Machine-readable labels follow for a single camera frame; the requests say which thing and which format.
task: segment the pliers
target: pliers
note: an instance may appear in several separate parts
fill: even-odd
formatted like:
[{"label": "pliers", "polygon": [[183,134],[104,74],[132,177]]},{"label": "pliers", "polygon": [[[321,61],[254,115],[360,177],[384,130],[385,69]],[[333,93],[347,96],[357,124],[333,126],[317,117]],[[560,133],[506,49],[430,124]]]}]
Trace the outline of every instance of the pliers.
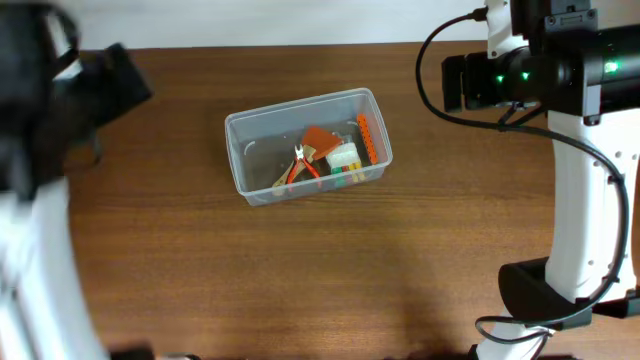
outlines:
[{"label": "pliers", "polygon": [[307,169],[313,175],[313,177],[316,179],[319,179],[320,175],[318,174],[316,169],[313,166],[311,166],[311,164],[309,164],[307,159],[304,157],[304,147],[302,145],[300,145],[300,147],[296,145],[295,151],[296,151],[296,164],[293,166],[293,168],[291,169],[291,172],[289,173],[289,176],[287,177],[287,184],[293,183],[293,180],[295,179],[296,174],[298,173],[298,166],[300,166],[300,163],[304,163],[304,166],[307,167]]}]

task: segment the clear plastic container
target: clear plastic container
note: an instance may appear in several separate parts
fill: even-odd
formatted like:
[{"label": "clear plastic container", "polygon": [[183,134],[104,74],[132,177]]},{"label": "clear plastic container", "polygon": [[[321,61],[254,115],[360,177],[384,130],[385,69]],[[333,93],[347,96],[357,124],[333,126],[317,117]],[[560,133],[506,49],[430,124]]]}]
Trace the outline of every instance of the clear plastic container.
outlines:
[{"label": "clear plastic container", "polygon": [[[379,162],[372,165],[356,122],[367,117]],[[359,170],[314,179],[309,171],[291,185],[272,187],[295,158],[294,146],[311,126],[336,135],[351,135],[362,160]],[[379,179],[391,163],[391,143],[382,114],[369,89],[356,89],[232,114],[225,122],[227,151],[238,192],[252,206],[331,191]],[[326,160],[313,162],[327,174]]]}]

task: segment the black cable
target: black cable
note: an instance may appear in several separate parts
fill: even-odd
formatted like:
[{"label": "black cable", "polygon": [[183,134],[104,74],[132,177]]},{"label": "black cable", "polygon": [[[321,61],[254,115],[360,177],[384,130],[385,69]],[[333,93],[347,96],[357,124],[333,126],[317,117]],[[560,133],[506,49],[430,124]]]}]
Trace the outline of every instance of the black cable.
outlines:
[{"label": "black cable", "polygon": [[502,115],[500,120],[498,120],[498,125],[506,125],[507,121],[509,121],[509,119],[511,119],[513,115],[515,115],[516,111],[518,111],[518,103],[511,104],[509,110],[504,115]]},{"label": "black cable", "polygon": [[551,336],[551,332],[548,330],[542,330],[542,331],[535,332],[531,335],[524,336],[517,339],[502,339],[489,334],[487,331],[485,331],[482,328],[482,324],[487,322],[492,322],[492,323],[523,325],[526,327],[549,328],[554,324],[558,324],[566,320],[569,320],[577,315],[580,315],[584,311],[591,309],[594,305],[596,305],[598,302],[600,302],[604,298],[604,296],[611,289],[613,284],[618,281],[618,275],[620,273],[620,269],[622,268],[622,264],[624,262],[625,252],[627,248],[627,241],[629,236],[629,223],[630,223],[629,195],[627,193],[627,189],[624,184],[623,175],[620,173],[620,171],[615,166],[615,164],[613,164],[613,162],[611,162],[611,160],[609,160],[609,158],[607,158],[599,150],[585,143],[577,141],[573,138],[570,138],[566,135],[562,135],[562,134],[545,130],[545,129],[521,126],[522,124],[533,119],[535,116],[542,114],[545,111],[542,107],[532,111],[531,113],[525,115],[522,119],[517,120],[511,124],[499,124],[499,123],[489,123],[489,122],[483,122],[483,121],[461,119],[455,116],[451,116],[449,114],[445,114],[431,104],[422,83],[422,61],[424,59],[424,54],[427,48],[429,47],[433,39],[440,32],[442,32],[444,29],[448,28],[449,26],[457,24],[462,21],[471,20],[471,19],[474,19],[476,21],[484,21],[486,20],[486,13],[487,13],[486,8],[477,9],[471,14],[460,16],[453,20],[447,21],[446,23],[438,27],[436,30],[434,30],[433,33],[431,33],[431,35],[429,35],[427,40],[424,42],[424,44],[422,45],[422,48],[420,49],[420,52],[418,53],[418,59],[416,63],[416,82],[418,85],[418,92],[420,93],[420,97],[422,98],[424,105],[434,115],[454,124],[471,126],[471,127],[480,128],[480,129],[497,130],[502,132],[508,131],[508,132],[517,132],[517,133],[523,133],[523,134],[529,134],[529,135],[536,135],[536,136],[562,142],[566,145],[569,145],[571,147],[574,147],[578,150],[581,150],[591,155],[600,163],[602,163],[602,165],[604,165],[607,168],[607,170],[611,173],[612,182],[616,186],[616,190],[618,193],[619,206],[620,206],[619,234],[618,234],[618,240],[616,243],[616,250],[615,250],[613,265],[611,267],[611,270],[609,271],[607,276],[604,278],[602,285],[598,287],[596,291],[594,291],[594,293],[588,298],[586,302],[581,303],[576,311],[574,311],[572,314],[569,314],[563,317],[544,319],[544,320],[535,321],[535,322],[525,322],[515,318],[504,317],[504,316],[485,316],[485,317],[479,318],[476,321],[476,328],[478,329],[480,334],[482,334],[487,339],[497,343],[501,343],[501,344],[513,345],[513,344],[527,342],[539,337],[544,337],[545,339],[547,339],[549,336]]},{"label": "black cable", "polygon": [[540,345],[538,345],[538,350],[536,350],[536,352],[533,354],[533,356],[531,357],[531,360],[538,360],[540,355],[542,355],[542,350],[544,350],[544,347],[547,346],[547,342],[549,341],[549,338],[552,336],[553,335],[546,335],[542,337],[542,341],[540,341]]}]

